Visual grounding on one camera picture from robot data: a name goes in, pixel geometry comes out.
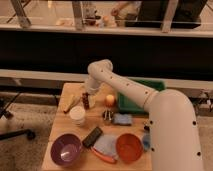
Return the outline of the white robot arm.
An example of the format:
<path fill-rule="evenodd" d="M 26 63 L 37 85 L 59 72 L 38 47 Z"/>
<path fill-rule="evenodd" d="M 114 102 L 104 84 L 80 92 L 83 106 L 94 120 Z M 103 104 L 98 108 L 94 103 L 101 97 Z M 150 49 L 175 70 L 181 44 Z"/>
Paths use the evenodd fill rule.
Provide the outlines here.
<path fill-rule="evenodd" d="M 152 171 L 204 171 L 195 109 L 184 93 L 117 75 L 108 59 L 90 63 L 87 71 L 87 93 L 95 94 L 104 82 L 149 113 Z"/>

